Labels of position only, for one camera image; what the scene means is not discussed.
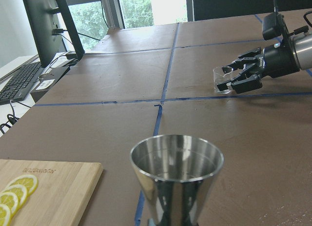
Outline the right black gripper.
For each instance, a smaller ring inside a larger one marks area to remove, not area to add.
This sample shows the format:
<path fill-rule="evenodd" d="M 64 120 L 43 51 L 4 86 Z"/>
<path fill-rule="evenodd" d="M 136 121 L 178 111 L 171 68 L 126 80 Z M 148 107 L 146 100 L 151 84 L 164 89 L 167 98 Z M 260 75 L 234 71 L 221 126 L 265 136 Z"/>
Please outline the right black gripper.
<path fill-rule="evenodd" d="M 234 90 L 237 94 L 260 89 L 262 78 L 269 76 L 278 78 L 300 70 L 293 53 L 285 46 L 274 44 L 264 49 L 261 47 L 249 50 L 238 56 L 231 64 L 222 66 L 222 72 L 227 74 L 229 70 L 242 69 L 238 80 L 231 79 L 216 84 L 219 91 Z"/>

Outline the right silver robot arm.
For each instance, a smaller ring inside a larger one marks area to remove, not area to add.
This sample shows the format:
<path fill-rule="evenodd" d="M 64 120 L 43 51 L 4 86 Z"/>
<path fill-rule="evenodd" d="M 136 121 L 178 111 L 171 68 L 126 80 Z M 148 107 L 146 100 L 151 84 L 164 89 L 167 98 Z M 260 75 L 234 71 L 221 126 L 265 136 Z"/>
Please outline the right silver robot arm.
<path fill-rule="evenodd" d="M 241 71 L 229 80 L 216 83 L 220 92 L 233 89 L 240 94 L 260 89 L 263 77 L 278 78 L 312 67 L 312 34 L 300 33 L 264 49 L 250 50 L 228 67 Z"/>

